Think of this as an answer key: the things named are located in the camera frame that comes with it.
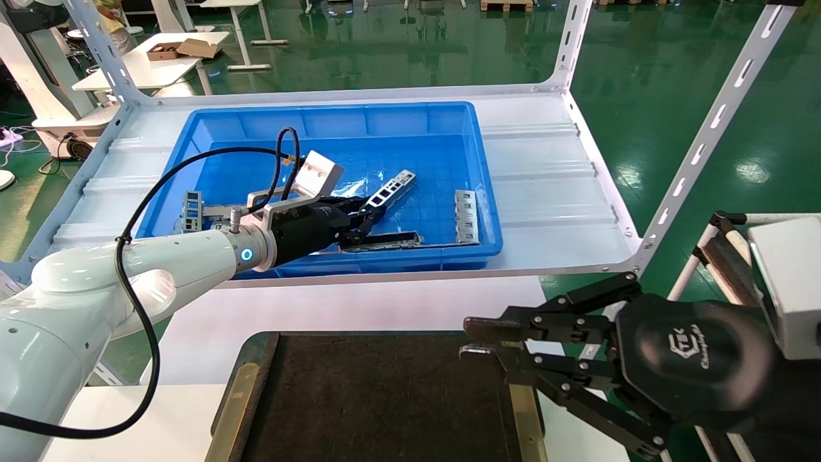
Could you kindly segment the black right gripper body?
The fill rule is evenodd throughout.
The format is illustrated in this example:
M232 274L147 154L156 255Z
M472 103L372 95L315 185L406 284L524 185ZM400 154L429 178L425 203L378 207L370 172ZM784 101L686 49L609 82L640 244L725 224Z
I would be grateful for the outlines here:
M675 423L736 431L767 401L778 348L750 308L645 295L616 316L625 382Z

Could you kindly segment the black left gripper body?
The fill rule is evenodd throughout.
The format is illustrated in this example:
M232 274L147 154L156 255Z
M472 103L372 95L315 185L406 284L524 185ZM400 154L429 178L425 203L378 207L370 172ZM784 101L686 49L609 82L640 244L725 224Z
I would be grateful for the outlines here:
M328 248L351 228L341 199L322 199L270 215L270 231L275 237L273 267Z

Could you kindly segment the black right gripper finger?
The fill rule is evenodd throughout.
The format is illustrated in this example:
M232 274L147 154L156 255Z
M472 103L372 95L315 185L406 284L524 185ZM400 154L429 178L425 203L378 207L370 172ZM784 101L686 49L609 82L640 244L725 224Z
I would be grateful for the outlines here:
M533 339L561 344L602 344L615 323L604 307L642 295L636 274L626 272L555 296L537 307L509 306L498 318L464 319L464 333L480 341Z
M616 363L531 353L522 342L463 345L459 357L490 364L509 385L542 392L644 460L660 461L668 448L672 417L630 386Z

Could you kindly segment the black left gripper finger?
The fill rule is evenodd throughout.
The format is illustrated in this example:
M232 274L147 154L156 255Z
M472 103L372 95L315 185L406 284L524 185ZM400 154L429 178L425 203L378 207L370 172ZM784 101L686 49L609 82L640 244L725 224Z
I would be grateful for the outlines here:
M329 207L337 210L338 216L372 217L380 219L380 207L369 204L369 197L364 196L331 196Z
M372 231L373 225L378 223L375 216L359 216L352 220L351 228L343 232L338 239L340 248L351 248L366 242L367 236Z

